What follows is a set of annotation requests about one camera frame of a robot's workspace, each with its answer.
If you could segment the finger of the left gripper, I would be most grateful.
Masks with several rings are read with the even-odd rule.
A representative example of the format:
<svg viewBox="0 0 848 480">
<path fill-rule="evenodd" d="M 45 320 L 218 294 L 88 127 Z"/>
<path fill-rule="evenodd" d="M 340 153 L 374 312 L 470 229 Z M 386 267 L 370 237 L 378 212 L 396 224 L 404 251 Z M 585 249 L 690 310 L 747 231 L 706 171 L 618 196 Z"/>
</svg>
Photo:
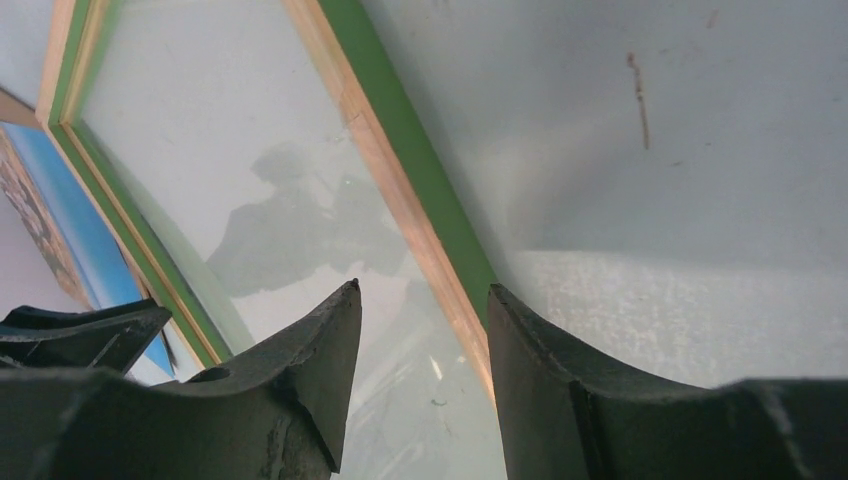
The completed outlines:
<svg viewBox="0 0 848 480">
<path fill-rule="evenodd" d="M 23 305 L 1 322 L 1 367 L 105 367 L 125 374 L 171 318 L 152 299 L 78 313 Z"/>
</svg>

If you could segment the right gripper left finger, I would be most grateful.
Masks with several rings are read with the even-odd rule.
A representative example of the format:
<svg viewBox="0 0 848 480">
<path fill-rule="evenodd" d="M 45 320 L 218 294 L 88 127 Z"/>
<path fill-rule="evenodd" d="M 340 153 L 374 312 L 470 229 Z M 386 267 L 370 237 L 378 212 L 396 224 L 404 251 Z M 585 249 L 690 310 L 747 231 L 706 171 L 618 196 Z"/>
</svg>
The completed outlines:
<svg viewBox="0 0 848 480">
<path fill-rule="evenodd" d="M 362 325 L 356 280 L 187 381 L 1 367 L 5 479 L 326 479 L 341 467 Z"/>
</svg>

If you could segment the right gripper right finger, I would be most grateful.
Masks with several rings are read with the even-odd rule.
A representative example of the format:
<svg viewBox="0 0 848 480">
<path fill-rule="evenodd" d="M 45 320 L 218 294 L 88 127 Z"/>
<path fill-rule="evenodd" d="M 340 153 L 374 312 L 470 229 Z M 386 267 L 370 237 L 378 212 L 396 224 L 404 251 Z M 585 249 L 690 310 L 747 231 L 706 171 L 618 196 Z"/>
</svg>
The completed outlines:
<svg viewBox="0 0 848 480">
<path fill-rule="evenodd" d="M 695 387 L 619 361 L 507 288 L 488 344 L 511 479 L 843 479 L 847 383 L 748 379 Z"/>
</svg>

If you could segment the blue sea photo print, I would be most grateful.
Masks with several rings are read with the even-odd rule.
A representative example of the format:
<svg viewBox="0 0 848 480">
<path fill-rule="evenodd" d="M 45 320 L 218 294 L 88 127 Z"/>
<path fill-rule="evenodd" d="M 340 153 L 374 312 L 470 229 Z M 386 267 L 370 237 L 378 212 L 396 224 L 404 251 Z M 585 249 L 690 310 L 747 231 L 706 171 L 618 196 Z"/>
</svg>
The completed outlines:
<svg viewBox="0 0 848 480">
<path fill-rule="evenodd" d="M 110 229 L 45 133 L 2 123 L 1 191 L 59 286 L 82 305 L 80 312 L 151 299 L 141 292 Z M 125 374 L 146 384 L 175 379 L 165 326 Z"/>
</svg>

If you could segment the wooden picture frame green edge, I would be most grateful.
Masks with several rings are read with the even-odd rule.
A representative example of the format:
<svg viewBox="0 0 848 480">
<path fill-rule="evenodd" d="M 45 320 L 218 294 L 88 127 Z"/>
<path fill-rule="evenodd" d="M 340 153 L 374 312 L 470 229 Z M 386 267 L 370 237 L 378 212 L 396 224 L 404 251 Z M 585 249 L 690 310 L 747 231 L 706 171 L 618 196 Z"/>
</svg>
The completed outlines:
<svg viewBox="0 0 848 480">
<path fill-rule="evenodd" d="M 485 305 L 468 293 L 468 276 L 456 268 L 440 239 L 388 131 L 388 114 L 378 110 L 377 97 L 346 53 L 326 4 L 288 1 L 284 7 L 484 391 L 493 395 Z M 143 284 L 176 309 L 179 332 L 195 361 L 211 366 L 229 353 L 222 337 L 212 332 L 207 313 L 189 298 L 187 282 L 105 163 L 80 116 L 116 9 L 112 1 L 54 3 L 35 116 Z"/>
</svg>

